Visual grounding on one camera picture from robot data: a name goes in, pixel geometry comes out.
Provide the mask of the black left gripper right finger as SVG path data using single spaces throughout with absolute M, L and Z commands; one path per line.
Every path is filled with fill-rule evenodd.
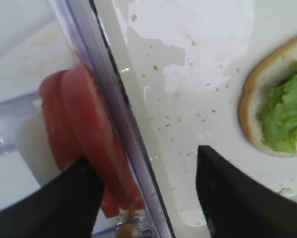
M 198 146 L 196 192 L 212 238 L 297 238 L 297 203 Z

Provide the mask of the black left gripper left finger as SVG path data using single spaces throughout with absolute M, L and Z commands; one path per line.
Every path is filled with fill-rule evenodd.
M 47 185 L 0 211 L 0 238 L 90 238 L 104 185 L 81 157 Z

